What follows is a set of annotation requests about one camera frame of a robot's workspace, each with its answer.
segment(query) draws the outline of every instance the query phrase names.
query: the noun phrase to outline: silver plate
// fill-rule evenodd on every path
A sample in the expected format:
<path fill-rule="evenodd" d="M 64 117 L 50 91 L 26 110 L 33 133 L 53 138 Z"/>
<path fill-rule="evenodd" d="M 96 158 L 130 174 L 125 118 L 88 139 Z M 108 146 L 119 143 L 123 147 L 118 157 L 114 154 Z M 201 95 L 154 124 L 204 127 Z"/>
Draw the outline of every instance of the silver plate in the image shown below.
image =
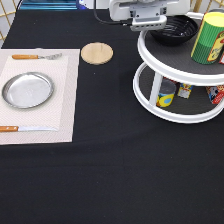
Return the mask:
<path fill-rule="evenodd" d="M 3 99 L 17 108 L 35 107 L 53 93 L 52 80 L 40 72 L 28 72 L 10 79 L 2 90 Z"/>

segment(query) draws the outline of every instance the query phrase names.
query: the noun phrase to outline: knife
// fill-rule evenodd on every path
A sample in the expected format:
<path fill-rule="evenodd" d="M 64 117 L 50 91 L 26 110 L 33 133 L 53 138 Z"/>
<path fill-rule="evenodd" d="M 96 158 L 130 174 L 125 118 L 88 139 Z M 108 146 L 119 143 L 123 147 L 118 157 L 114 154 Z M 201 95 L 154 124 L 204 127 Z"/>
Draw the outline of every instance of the knife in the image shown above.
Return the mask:
<path fill-rule="evenodd" d="M 42 126 L 0 126 L 0 132 L 17 131 L 57 131 L 57 129 Z"/>
<path fill-rule="evenodd" d="M 62 56 L 62 53 L 49 55 L 49 56 L 14 54 L 14 55 L 12 55 L 12 58 L 13 59 L 48 59 L 48 60 L 55 60 L 57 58 L 60 58 L 61 56 Z"/>

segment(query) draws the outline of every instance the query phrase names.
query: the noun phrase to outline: wooden coaster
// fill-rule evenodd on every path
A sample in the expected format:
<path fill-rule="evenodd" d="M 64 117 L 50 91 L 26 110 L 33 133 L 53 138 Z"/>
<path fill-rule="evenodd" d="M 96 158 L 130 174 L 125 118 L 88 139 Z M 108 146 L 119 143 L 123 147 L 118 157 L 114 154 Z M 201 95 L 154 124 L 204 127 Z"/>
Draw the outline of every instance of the wooden coaster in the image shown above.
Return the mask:
<path fill-rule="evenodd" d="M 89 64 L 101 65 L 110 61 L 113 57 L 113 50 L 107 44 L 91 43 L 83 47 L 81 56 Z"/>

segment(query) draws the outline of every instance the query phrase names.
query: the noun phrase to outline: black bowl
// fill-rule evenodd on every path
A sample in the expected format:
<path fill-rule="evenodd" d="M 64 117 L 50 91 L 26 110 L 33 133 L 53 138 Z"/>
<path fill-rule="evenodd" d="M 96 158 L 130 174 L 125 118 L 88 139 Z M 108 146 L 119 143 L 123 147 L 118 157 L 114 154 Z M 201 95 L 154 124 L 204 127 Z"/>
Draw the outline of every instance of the black bowl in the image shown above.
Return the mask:
<path fill-rule="evenodd" d="M 150 31 L 156 41 L 168 46 L 182 44 L 197 32 L 197 23 L 188 16 L 169 16 L 164 29 Z"/>

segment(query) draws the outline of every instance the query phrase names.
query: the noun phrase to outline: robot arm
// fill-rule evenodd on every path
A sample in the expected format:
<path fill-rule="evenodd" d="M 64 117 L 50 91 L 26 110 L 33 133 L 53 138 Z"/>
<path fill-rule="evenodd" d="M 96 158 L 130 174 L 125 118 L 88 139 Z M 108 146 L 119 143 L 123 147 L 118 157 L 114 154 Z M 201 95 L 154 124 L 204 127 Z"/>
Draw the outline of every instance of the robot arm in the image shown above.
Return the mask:
<path fill-rule="evenodd" d="M 133 31 L 163 29 L 166 16 L 183 15 L 190 10 L 190 0 L 110 0 L 114 21 L 132 20 Z"/>

